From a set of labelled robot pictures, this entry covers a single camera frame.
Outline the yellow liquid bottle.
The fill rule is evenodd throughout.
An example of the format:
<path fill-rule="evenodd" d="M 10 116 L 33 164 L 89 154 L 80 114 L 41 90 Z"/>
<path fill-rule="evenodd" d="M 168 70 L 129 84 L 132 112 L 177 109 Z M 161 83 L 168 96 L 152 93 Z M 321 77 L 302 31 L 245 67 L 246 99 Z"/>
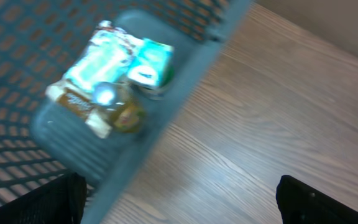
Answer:
<path fill-rule="evenodd" d="M 117 132 L 137 132 L 146 116 L 142 105 L 126 83 L 98 83 L 92 94 L 92 102 L 103 119 Z"/>

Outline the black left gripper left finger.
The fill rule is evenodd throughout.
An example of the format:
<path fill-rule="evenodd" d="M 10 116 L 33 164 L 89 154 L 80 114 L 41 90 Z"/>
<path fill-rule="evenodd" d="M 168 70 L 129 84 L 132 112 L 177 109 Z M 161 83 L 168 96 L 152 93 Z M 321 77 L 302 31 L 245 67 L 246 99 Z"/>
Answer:
<path fill-rule="evenodd" d="M 65 174 L 0 207 L 0 224 L 78 224 L 87 185 L 77 173 Z"/>

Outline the small teal white box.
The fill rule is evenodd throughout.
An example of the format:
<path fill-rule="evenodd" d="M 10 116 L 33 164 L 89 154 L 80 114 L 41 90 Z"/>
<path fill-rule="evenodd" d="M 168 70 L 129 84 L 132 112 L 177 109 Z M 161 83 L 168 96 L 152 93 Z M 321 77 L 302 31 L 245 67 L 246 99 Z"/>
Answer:
<path fill-rule="evenodd" d="M 143 44 L 129 66 L 127 78 L 145 88 L 159 88 L 171 64 L 174 50 L 171 45 L 143 39 Z"/>

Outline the green lid jar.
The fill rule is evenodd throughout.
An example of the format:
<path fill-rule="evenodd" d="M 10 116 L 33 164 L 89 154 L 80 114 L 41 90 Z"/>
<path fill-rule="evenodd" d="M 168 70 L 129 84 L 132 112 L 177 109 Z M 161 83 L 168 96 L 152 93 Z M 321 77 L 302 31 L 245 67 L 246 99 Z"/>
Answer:
<path fill-rule="evenodd" d="M 162 85 L 157 89 L 150 89 L 146 87 L 139 86 L 138 89 L 143 93 L 147 98 L 151 100 L 162 100 L 169 90 L 170 86 L 173 83 L 175 78 L 174 67 L 171 66 L 166 72 L 162 82 Z"/>

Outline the beige brown snack bag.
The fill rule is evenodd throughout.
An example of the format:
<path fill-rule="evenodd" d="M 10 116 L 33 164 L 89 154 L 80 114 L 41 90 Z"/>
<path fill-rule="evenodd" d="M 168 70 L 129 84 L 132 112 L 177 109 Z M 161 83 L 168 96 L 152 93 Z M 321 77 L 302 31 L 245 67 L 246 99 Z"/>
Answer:
<path fill-rule="evenodd" d="M 101 21 L 96 26 L 92 36 L 98 30 L 116 30 L 116 29 L 124 30 L 123 28 L 120 27 L 114 27 L 111 21 Z M 126 72 L 127 69 L 115 83 L 124 83 L 125 82 L 124 76 Z M 49 85 L 45 93 L 50 100 L 62 105 L 63 107 L 65 107 L 66 109 L 70 110 L 75 115 L 77 115 L 79 118 L 81 118 L 85 122 L 85 124 L 90 128 L 90 130 L 92 130 L 92 132 L 94 132 L 95 135 L 97 135 L 97 137 L 104 139 L 108 137 L 110 132 L 113 130 L 113 127 L 108 125 L 108 123 L 103 119 L 101 112 L 97 109 L 96 105 L 92 102 L 93 92 L 87 93 L 81 90 L 80 88 L 72 84 L 71 81 L 64 79 L 64 77 L 62 76 L 62 78 L 59 81 Z"/>

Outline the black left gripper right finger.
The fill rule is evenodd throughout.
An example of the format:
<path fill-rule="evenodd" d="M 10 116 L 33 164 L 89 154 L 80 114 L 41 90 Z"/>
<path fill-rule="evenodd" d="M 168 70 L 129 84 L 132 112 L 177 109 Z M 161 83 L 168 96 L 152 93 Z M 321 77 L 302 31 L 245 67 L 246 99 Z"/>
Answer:
<path fill-rule="evenodd" d="M 358 224 L 358 212 L 310 187 L 283 175 L 276 201 L 283 224 Z"/>

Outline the teal snack packet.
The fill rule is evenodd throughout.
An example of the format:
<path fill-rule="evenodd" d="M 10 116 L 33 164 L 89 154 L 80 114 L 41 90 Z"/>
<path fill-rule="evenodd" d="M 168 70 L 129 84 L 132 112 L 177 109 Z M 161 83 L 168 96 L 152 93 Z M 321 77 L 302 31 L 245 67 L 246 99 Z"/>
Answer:
<path fill-rule="evenodd" d="M 99 82 L 116 82 L 143 44 L 122 29 L 98 30 L 81 57 L 67 70 L 64 79 L 91 93 Z"/>

